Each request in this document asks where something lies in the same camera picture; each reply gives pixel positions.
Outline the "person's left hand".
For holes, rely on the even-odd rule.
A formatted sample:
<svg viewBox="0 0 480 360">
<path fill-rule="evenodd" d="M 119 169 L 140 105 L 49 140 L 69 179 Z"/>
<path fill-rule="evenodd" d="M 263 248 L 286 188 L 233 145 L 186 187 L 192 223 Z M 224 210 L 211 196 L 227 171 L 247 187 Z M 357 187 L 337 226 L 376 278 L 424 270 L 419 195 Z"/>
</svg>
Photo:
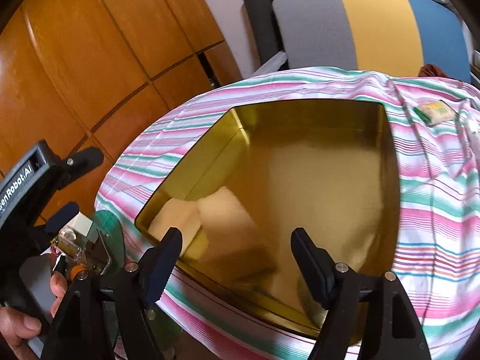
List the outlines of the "person's left hand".
<svg viewBox="0 0 480 360">
<path fill-rule="evenodd" d="M 55 271 L 49 281 L 50 290 L 55 295 L 55 301 L 50 308 L 52 317 L 55 317 L 62 302 L 68 282 L 58 271 Z M 41 332 L 41 322 L 9 306 L 1 308 L 1 335 L 8 347 L 18 359 L 38 360 L 27 341 L 36 337 Z"/>
</svg>

